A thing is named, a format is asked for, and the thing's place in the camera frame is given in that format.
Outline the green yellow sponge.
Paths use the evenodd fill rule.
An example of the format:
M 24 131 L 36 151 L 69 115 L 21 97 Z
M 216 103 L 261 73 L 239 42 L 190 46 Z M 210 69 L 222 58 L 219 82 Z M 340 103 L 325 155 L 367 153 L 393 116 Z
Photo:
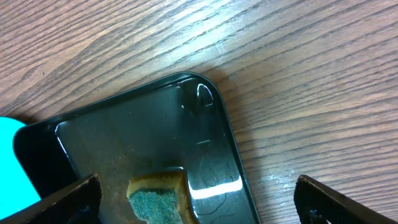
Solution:
M 137 219 L 148 224 L 197 224 L 184 170 L 170 170 L 130 180 L 127 200 Z

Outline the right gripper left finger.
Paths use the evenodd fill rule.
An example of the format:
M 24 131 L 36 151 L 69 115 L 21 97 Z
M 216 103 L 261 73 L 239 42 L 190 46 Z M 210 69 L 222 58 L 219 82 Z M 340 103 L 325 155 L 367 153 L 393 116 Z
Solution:
M 1 220 L 2 224 L 99 223 L 103 189 L 91 174 Z

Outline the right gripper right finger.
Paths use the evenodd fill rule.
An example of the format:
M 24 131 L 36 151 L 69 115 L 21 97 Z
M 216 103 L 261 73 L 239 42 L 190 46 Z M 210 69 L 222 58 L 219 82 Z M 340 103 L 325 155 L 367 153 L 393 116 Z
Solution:
M 302 224 L 395 224 L 307 175 L 297 179 L 294 204 Z

